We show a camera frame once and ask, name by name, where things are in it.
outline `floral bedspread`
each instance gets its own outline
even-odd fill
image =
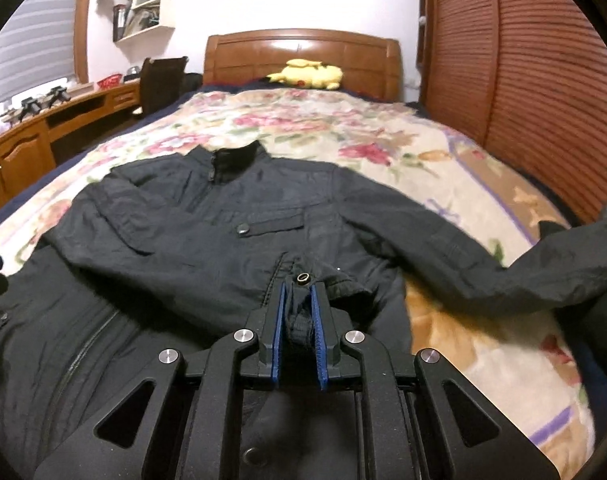
[[[259,139],[273,156],[334,162],[399,189],[458,225],[503,264],[537,239],[556,209],[467,137],[340,92],[257,90],[196,94],[176,113],[109,140],[37,193],[0,226],[5,272],[21,268],[41,234],[89,182],[133,160],[240,147]],[[570,479],[593,450],[594,431],[573,357],[552,316],[484,319],[445,311],[407,276],[413,352],[442,352]]]

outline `chair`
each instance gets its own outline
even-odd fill
[[[142,67],[139,95],[141,115],[147,117],[180,98],[188,57],[150,59]]]

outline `dark blue bed sheet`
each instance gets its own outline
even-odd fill
[[[223,91],[230,93],[238,93],[245,90],[254,90],[254,89],[270,89],[270,88],[282,88],[282,85],[279,83],[266,83],[263,80],[253,81],[249,84],[243,86],[231,86],[231,85],[210,85],[203,86],[199,89],[198,92],[213,92],[213,91]],[[161,119],[162,117],[169,115],[171,113],[175,113],[178,110],[180,105],[184,104],[188,101],[194,94],[198,92],[191,92],[189,94],[185,94],[177,101],[175,104],[170,105],[164,110],[160,110],[155,114],[150,115],[143,121],[139,122],[132,128],[129,128],[123,132],[118,133],[115,137],[122,136],[124,134],[128,134],[134,131],[137,131],[139,128],[146,126],[148,124]],[[354,94],[353,92],[347,92],[356,97],[366,98],[358,94]],[[76,157],[68,160],[66,163],[62,164],[55,170],[51,171],[46,176],[42,177],[42,179],[38,180],[28,189],[24,190],[22,193],[18,194],[15,198],[13,198],[10,202],[8,202],[4,207],[0,209],[0,224],[4,222],[10,215],[12,215],[17,209],[19,209],[22,205],[24,205],[33,195],[35,195],[40,189],[45,187],[47,184],[56,179],[63,172],[72,168],[75,164],[77,164],[84,156],[90,152],[88,150],[84,153],[77,155]],[[541,182],[535,180],[532,176],[528,174],[523,174],[523,171],[519,171],[523,176],[525,176],[530,182],[535,184],[535,187],[538,187],[539,190],[549,199],[557,209],[564,213],[564,216],[567,216],[569,223],[573,226],[579,224],[577,217],[571,211],[571,209],[565,205],[563,200],[554,193],[550,188],[544,186]],[[592,410],[593,416],[595,418],[595,432],[597,442],[599,442],[607,433],[607,377],[603,373],[603,370],[597,364],[595,358],[590,351],[590,348],[573,332],[574,330],[571,327],[563,327],[565,337],[570,347],[571,351],[577,362],[577,367],[581,373],[581,377],[583,380],[584,388],[586,389],[586,395],[588,397],[590,409]]]

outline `louvered wardrobe door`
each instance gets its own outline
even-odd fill
[[[499,8],[485,146],[594,219],[607,200],[605,44],[572,0],[499,0]]]
[[[432,0],[431,62],[423,96],[436,121],[483,141],[497,66],[497,0]]]

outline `window blind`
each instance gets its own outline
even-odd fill
[[[74,75],[76,0],[24,0],[0,32],[0,102]]]

